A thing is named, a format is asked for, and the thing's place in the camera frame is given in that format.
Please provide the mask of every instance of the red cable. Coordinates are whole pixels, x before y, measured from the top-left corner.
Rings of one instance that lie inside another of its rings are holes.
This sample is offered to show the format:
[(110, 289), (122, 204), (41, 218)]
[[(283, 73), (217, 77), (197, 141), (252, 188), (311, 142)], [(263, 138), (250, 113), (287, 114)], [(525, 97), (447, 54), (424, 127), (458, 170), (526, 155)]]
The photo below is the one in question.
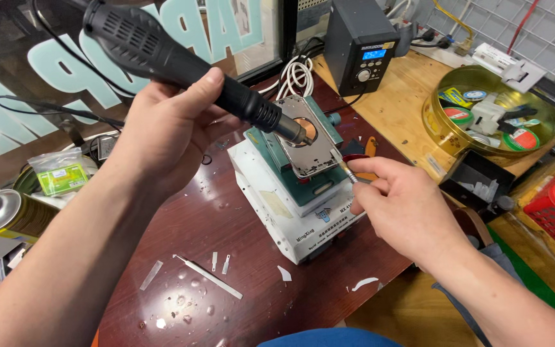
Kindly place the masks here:
[(524, 24), (526, 23), (526, 21), (528, 20), (528, 18), (530, 17), (530, 15), (532, 14), (532, 11), (534, 11), (536, 4), (539, 3), (539, 0), (535, 0), (532, 5), (530, 6), (530, 9), (528, 10), (528, 12), (526, 13), (526, 15), (524, 16), (524, 19), (522, 19), (522, 22), (519, 24), (519, 26), (517, 27), (516, 31), (515, 31), (515, 35), (513, 35), (513, 39), (511, 40), (511, 44), (509, 45), (509, 49), (507, 49), (507, 54), (511, 54), (511, 49), (513, 48), (513, 44), (515, 43), (515, 39), (517, 38), (517, 36), (519, 35), (519, 32), (522, 30), (522, 27), (524, 26)]

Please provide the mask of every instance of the blue jeans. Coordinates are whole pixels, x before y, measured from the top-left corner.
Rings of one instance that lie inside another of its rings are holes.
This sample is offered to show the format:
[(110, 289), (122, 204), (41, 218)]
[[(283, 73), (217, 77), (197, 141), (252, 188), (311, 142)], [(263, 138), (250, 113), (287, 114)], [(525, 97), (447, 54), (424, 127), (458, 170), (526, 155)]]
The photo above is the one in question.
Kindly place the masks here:
[(390, 339), (355, 328), (314, 329), (282, 336), (258, 347), (401, 347)]

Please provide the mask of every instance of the blue lcd display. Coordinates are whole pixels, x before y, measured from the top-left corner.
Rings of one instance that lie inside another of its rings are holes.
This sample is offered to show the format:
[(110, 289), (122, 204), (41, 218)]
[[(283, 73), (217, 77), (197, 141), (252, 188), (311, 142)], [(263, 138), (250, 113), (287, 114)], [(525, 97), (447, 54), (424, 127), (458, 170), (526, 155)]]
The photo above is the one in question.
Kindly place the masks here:
[(386, 52), (387, 52), (386, 49), (380, 49), (379, 51), (365, 52), (363, 53), (363, 60), (382, 58), (385, 56)]

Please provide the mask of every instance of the spray can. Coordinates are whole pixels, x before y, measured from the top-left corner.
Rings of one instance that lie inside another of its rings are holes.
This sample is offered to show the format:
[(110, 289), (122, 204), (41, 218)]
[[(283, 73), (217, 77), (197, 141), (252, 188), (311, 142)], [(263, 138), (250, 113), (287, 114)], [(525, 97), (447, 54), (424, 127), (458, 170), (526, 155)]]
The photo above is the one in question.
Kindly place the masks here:
[(0, 190), (0, 237), (35, 243), (58, 212), (27, 194)]

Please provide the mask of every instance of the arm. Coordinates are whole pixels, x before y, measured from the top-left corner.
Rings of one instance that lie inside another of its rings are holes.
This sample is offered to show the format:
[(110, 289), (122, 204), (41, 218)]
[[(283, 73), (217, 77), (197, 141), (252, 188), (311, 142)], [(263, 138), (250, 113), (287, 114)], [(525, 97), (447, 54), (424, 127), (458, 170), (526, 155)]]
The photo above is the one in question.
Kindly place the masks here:
[(136, 96), (109, 160), (2, 282), (0, 346), (90, 345), (156, 210), (196, 174), (207, 146), (239, 126), (212, 106), (223, 80), (212, 68), (178, 96), (153, 82)]
[(555, 310), (472, 247), (425, 171), (381, 157), (348, 165), (379, 177), (354, 185), (352, 213), (365, 209), (376, 234), (431, 273), (492, 345), (555, 345)]

